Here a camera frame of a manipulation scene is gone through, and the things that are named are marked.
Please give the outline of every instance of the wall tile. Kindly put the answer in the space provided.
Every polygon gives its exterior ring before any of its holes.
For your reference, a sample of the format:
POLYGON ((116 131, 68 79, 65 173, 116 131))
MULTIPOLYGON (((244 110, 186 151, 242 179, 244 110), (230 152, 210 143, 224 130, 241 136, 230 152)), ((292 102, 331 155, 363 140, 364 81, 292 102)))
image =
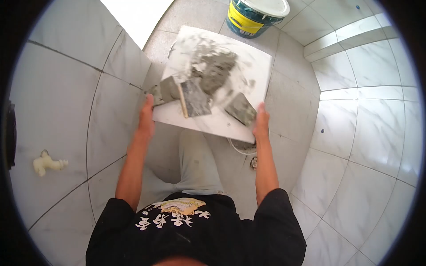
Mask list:
POLYGON ((311 7, 306 7, 282 29, 302 45, 307 45, 333 31, 333 28, 311 7))
POLYGON ((122 28, 99 0, 51 3, 29 39, 102 69, 122 28))
POLYGON ((306 241, 306 254, 302 266, 345 265, 357 252, 346 239, 327 223, 320 221, 306 241))
POLYGON ((311 148, 349 158, 357 123, 357 100, 320 101, 311 148))
POLYGON ((85 183, 49 210, 29 234, 52 265, 84 265, 94 227, 85 183))
POLYGON ((336 194, 347 164, 342 158, 309 149, 291 193, 322 217, 336 194))
POLYGON ((99 75, 49 49, 31 43, 24 46, 10 95, 17 127, 16 165, 10 175, 27 228, 86 180, 87 123, 99 75), (67 159, 69 165, 39 177, 32 161, 44 149, 52 159, 67 159))
POLYGON ((379 223, 360 248, 360 251, 375 264, 379 264, 398 236, 410 210, 414 191, 414 187, 399 180, 396 181, 395 188, 379 223))
POLYGON ((397 177, 404 142, 404 102, 358 100, 358 121, 349 160, 397 177))
POLYGON ((349 162, 324 221, 360 248, 379 221, 395 181, 388 175, 349 162))
POLYGON ((346 52, 340 52, 312 63, 321 91, 357 86, 346 52))
POLYGON ((400 85, 398 68, 387 40, 346 51, 359 87, 400 85))

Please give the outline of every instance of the tiled wall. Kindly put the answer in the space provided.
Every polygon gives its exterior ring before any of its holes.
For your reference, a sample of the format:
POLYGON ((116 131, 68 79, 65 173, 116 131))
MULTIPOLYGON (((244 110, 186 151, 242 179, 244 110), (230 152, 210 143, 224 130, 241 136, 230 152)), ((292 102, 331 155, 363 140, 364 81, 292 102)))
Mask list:
POLYGON ((302 173, 291 192, 307 242, 303 265, 377 265, 414 196, 423 116, 399 39, 312 63, 321 88, 302 173))

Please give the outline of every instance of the hand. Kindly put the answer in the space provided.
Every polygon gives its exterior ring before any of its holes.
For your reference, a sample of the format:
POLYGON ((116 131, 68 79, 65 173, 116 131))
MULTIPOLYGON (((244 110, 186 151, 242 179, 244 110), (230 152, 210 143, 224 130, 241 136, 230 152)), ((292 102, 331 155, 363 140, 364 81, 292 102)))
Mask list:
POLYGON ((256 125, 253 129, 253 135, 256 139, 269 137, 268 123, 269 113, 265 110, 265 103, 261 102, 257 110, 256 125))

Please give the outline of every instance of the person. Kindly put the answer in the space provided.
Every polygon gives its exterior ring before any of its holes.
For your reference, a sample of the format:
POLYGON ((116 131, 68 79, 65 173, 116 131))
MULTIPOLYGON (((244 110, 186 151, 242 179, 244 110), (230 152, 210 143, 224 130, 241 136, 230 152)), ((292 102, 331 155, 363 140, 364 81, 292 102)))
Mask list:
POLYGON ((279 188, 265 104, 258 108, 254 220, 240 220, 224 193, 203 134, 183 130, 181 181, 158 179, 144 158, 154 135, 148 95, 127 150, 115 198, 109 199, 86 251, 86 265, 301 265, 306 242, 286 191, 279 188), (139 201, 144 207, 136 213, 139 201))

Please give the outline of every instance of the white tile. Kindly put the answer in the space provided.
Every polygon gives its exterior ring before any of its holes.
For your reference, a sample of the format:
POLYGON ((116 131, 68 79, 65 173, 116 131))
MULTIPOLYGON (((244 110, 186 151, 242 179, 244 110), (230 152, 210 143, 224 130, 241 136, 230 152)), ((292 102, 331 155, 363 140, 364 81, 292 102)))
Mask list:
POLYGON ((401 76, 403 86, 417 86, 416 76, 412 67, 410 56, 408 56, 400 39, 389 40, 392 51, 398 65, 398 71, 401 76))
POLYGON ((321 218, 311 211, 305 204, 295 198, 293 194, 288 195, 293 208, 294 216, 296 216, 299 222, 300 228, 302 229, 305 240, 311 235, 312 231, 320 222, 321 218))
POLYGON ((52 2, 29 39, 102 69, 122 28, 99 0, 52 2))
POLYGON ((333 28, 311 7, 306 7, 282 29, 302 45, 307 45, 333 31, 333 28))
POLYGON ((358 88, 338 89, 321 93, 320 100, 358 99, 358 88))
POLYGON ((228 9, 229 5, 210 0, 175 0, 158 23, 157 30, 178 33, 185 25, 219 33, 228 9))
POLYGON ((346 51, 359 87, 400 85, 397 64, 387 40, 346 51))
POLYGON ((404 143, 404 102, 358 100, 358 121, 349 160, 397 177, 404 143))
POLYGON ((331 203, 347 160, 309 149, 302 172, 291 193, 322 217, 331 203))
POLYGON ((49 210, 29 234, 52 265, 84 265, 94 227, 84 183, 49 210))
POLYGON ((399 86, 362 87, 358 88, 359 99, 391 99, 404 100, 402 88, 399 86))
POLYGON ((346 52, 330 55, 312 63, 321 91, 357 86, 346 52))
POLYGON ((133 115, 141 90, 102 74, 93 100, 87 134, 87 175, 126 154, 133 133, 133 115))
POLYGON ((374 263, 379 264, 395 241, 410 210, 415 188, 396 181, 388 205, 367 241, 360 248, 374 263))
POLYGON ((98 221, 99 216, 104 210, 110 198, 115 197, 115 189, 124 160, 119 159, 104 170, 97 173, 89 179, 90 202, 92 203, 93 214, 95 220, 98 221))
POLYGON ((49 49, 24 46, 12 81, 17 147, 10 171, 16 204, 25 226, 86 180, 86 137, 90 106, 100 72, 49 49), (32 161, 47 149, 67 159, 63 171, 39 177, 32 161))
POLYGON ((324 221, 360 248, 379 221, 395 181, 393 177, 349 162, 324 221))
POLYGON ((132 38, 122 31, 106 61, 104 71, 137 87, 142 87, 151 61, 132 38))
POLYGON ((302 265, 341 266, 356 252, 357 249, 353 245, 327 223, 320 221, 306 241, 306 254, 302 265))
POLYGON ((348 159, 354 140, 357 111, 357 100, 320 101, 311 148, 348 159))
POLYGON ((423 153, 423 120, 419 103, 406 101, 405 137, 398 179, 416 186, 423 153))

